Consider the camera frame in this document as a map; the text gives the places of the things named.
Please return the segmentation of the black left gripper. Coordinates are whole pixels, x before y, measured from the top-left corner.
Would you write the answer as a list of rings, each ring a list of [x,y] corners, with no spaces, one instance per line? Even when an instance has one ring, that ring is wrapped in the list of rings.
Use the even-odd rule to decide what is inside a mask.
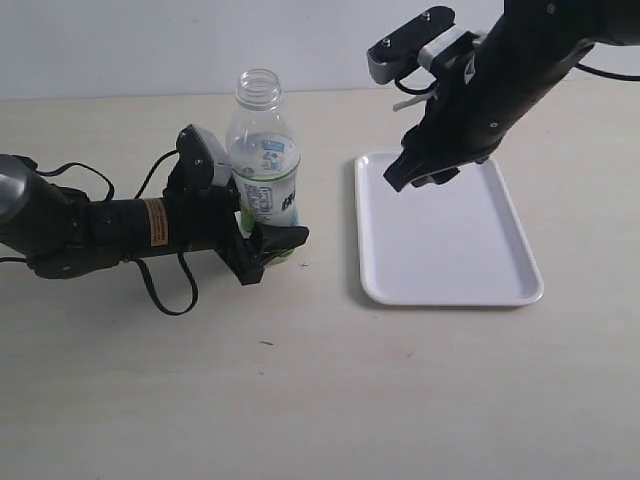
[[[162,200],[169,245],[180,252],[214,251],[243,286],[259,283],[262,266],[288,257],[306,243],[310,233],[305,226],[255,224],[245,240],[236,220],[240,196],[235,181],[188,190],[182,167],[171,171]]]

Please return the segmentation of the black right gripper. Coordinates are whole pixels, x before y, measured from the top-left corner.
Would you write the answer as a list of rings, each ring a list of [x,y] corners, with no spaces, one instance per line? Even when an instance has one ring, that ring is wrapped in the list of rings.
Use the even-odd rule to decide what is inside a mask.
[[[419,64],[434,75],[436,93],[383,174],[396,192],[451,181],[459,168],[435,171],[433,165],[484,160],[530,109],[530,77],[518,47],[504,29],[482,39],[460,32],[423,47]]]

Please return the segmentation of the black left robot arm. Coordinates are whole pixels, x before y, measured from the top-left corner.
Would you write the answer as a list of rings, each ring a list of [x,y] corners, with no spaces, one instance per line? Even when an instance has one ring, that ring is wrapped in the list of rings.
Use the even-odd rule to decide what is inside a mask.
[[[70,279],[124,262],[213,251],[241,284],[260,282],[264,267],[302,246],[303,226],[256,224],[243,236],[233,182],[215,185],[204,168],[179,159],[158,198],[93,201],[46,181],[28,157],[1,157],[1,242],[23,255],[39,277]]]

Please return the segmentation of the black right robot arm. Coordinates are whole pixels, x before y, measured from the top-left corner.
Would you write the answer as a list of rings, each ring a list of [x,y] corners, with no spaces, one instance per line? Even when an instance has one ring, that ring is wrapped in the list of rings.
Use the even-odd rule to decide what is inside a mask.
[[[449,7],[423,11],[367,52],[380,85],[399,85],[419,68],[434,78],[413,93],[425,99],[425,114],[385,180],[397,192],[441,185],[460,167],[484,163],[595,45],[638,43],[636,1],[506,1],[486,34],[460,28]]]

